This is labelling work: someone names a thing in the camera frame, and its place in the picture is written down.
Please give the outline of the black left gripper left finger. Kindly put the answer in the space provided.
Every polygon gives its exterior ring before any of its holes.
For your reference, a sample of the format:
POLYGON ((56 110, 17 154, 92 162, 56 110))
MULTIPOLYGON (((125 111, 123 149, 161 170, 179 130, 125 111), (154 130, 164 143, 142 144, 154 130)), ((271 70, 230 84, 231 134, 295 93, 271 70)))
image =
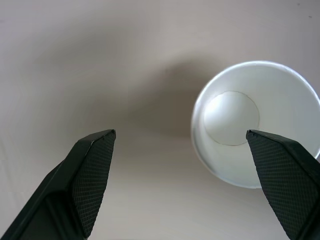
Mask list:
POLYGON ((87 240, 107 187, 115 140, 114 129, 78 140, 0 240, 87 240))

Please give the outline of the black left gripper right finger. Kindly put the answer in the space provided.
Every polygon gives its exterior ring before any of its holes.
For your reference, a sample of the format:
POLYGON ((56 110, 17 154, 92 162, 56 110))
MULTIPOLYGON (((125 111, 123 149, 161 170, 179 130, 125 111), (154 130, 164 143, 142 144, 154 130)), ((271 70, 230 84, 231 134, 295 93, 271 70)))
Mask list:
POLYGON ((320 240, 320 163, 297 141, 248 130, 263 193, 290 240, 320 240))

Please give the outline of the white paper cup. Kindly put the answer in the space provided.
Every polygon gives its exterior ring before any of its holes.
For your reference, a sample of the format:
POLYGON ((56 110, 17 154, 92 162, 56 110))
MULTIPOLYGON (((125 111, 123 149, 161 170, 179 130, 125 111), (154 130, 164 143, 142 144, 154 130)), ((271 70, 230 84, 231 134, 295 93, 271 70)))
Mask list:
POLYGON ((191 140, 200 161, 220 180, 258 189, 260 180, 248 130, 299 142, 320 156, 320 98, 295 70, 270 61, 233 65, 210 80, 191 117, 191 140))

